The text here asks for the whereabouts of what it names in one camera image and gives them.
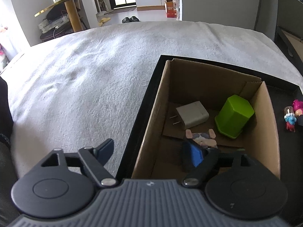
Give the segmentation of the pink pig toy figure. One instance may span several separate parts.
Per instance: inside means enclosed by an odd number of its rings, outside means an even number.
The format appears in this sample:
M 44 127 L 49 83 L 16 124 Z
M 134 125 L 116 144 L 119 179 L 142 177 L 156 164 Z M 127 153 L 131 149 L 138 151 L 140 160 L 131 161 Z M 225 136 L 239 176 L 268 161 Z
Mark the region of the pink pig toy figure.
M 203 148 L 217 148 L 216 134 L 213 129 L 201 133 L 193 133 L 190 129 L 187 129 L 185 130 L 185 136 Z

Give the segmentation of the white power adapter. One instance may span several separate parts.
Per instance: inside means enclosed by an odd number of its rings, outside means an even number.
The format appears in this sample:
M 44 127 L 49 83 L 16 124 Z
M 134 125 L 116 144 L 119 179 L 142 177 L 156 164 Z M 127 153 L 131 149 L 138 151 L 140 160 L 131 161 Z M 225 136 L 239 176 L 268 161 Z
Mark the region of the white power adapter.
M 209 118 L 209 113 L 200 101 L 189 103 L 176 108 L 176 113 L 169 119 L 175 119 L 173 123 L 182 123 L 185 129 L 192 128 L 206 122 Z

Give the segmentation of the green plastic container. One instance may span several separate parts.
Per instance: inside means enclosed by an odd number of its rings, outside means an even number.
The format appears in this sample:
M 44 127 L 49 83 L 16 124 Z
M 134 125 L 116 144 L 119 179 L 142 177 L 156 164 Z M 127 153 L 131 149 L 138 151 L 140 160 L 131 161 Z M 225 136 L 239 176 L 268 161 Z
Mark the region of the green plastic container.
M 248 100 L 232 95 L 215 117 L 215 124 L 221 134 L 236 139 L 254 114 L 255 111 Z

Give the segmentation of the blue red toy figure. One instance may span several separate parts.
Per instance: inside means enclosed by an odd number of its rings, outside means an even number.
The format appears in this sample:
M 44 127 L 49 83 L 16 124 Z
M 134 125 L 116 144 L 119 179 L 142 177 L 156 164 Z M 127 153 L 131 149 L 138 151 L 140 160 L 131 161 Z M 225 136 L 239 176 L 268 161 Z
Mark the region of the blue red toy figure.
M 284 108 L 284 120 L 286 122 L 286 129 L 290 132 L 295 132 L 297 118 L 295 117 L 293 107 L 287 106 Z

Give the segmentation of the white fuzzy blanket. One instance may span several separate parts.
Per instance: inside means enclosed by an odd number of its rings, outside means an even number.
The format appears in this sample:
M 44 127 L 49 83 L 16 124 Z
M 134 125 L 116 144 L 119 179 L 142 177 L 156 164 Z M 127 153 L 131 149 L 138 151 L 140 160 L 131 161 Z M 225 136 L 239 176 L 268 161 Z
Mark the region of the white fuzzy blanket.
M 260 32 L 203 22 L 135 22 L 72 33 L 28 48 L 1 73 L 14 121 L 11 152 L 24 176 L 52 149 L 115 142 L 118 171 L 161 55 L 208 59 L 279 77 L 302 76 Z

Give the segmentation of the black tray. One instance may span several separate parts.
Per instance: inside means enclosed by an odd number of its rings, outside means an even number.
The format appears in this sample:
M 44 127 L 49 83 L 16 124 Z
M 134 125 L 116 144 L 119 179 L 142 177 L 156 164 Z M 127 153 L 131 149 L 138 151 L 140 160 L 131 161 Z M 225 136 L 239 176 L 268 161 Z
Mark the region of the black tray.
M 216 129 L 215 116 L 226 100 L 238 95 L 255 113 L 235 139 L 217 134 L 224 152 L 238 149 L 259 160 L 288 190 L 280 213 L 302 225 L 302 126 L 286 129 L 283 110 L 302 99 L 298 85 L 266 73 L 202 59 L 163 55 L 145 92 L 118 168 L 117 178 L 182 180 L 181 144 L 185 129 L 176 108 L 200 101 L 209 119 L 194 132 Z

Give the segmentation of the black slippers pair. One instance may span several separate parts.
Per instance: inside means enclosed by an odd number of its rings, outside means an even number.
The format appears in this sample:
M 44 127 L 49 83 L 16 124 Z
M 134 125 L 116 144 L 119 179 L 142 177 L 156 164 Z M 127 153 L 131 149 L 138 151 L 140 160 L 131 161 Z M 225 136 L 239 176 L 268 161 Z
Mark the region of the black slippers pair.
M 140 20 L 136 16 L 125 17 L 122 19 L 122 24 L 131 23 L 131 22 L 140 22 Z

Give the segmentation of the gold round side table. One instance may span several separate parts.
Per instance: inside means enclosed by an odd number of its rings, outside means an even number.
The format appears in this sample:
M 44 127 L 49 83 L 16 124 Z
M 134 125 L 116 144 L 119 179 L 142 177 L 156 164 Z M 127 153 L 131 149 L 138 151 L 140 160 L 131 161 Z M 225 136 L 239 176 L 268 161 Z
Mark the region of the gold round side table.
M 67 11 L 70 23 L 72 25 L 73 31 L 74 32 L 83 31 L 83 28 L 82 28 L 82 25 L 81 25 L 81 21 L 80 21 L 80 17 L 79 17 L 79 14 L 77 12 L 74 0 L 60 0 L 60 1 L 58 1 L 58 2 L 56 2 L 54 4 L 52 4 L 52 5 L 48 6 L 47 8 L 39 11 L 38 13 L 36 13 L 34 15 L 34 17 L 37 17 L 40 14 L 46 12 L 47 10 L 50 10 L 53 7 L 55 7 L 55 6 L 59 5 L 59 4 L 62 4 L 62 3 L 65 4 L 65 8 L 66 8 L 66 11 Z

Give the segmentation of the orange cardboard box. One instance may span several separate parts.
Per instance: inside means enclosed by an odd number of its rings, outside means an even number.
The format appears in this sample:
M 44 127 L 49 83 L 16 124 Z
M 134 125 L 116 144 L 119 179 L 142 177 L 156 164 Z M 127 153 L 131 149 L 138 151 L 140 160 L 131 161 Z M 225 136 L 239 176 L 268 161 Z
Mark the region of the orange cardboard box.
M 176 4 L 174 0 L 165 0 L 164 2 L 166 17 L 168 18 L 176 18 Z

